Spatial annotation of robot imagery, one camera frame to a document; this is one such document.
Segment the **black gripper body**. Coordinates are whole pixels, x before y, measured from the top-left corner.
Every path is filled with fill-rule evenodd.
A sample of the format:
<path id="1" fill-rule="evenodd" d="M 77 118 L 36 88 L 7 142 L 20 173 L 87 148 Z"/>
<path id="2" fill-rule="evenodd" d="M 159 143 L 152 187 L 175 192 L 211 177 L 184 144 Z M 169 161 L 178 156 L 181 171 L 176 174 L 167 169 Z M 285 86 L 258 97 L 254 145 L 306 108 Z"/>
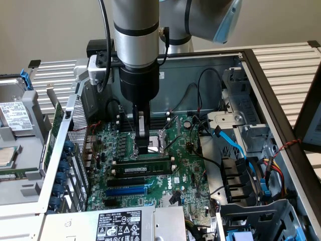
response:
<path id="1" fill-rule="evenodd" d="M 132 103 L 149 102 L 159 91 L 159 65 L 145 68 L 119 69 L 122 95 Z"/>

